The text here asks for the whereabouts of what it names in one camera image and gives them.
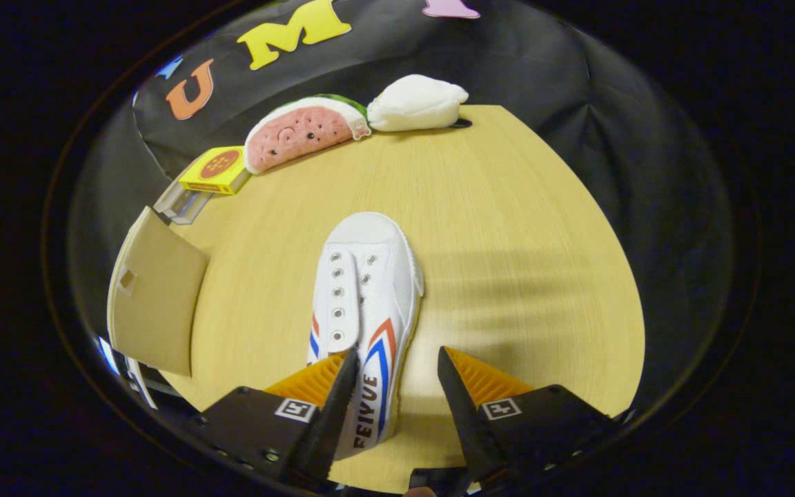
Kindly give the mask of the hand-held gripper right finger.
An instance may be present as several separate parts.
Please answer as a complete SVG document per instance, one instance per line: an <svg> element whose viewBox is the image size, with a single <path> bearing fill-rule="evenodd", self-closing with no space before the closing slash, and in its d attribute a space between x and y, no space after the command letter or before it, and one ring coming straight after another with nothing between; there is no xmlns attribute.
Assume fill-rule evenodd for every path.
<svg viewBox="0 0 795 497"><path fill-rule="evenodd" d="M558 475L618 428L561 384L531 387L452 347L439 349L438 380L470 478L483 489Z"/></svg>

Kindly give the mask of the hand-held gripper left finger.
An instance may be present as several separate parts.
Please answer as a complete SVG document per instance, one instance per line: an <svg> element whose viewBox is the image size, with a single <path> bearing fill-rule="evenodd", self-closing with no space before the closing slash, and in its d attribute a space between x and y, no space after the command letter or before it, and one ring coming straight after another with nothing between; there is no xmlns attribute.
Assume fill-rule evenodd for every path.
<svg viewBox="0 0 795 497"><path fill-rule="evenodd" d="M239 386L195 415L195 438L291 487L325 487L357 381L348 349L265 389Z"/></svg>

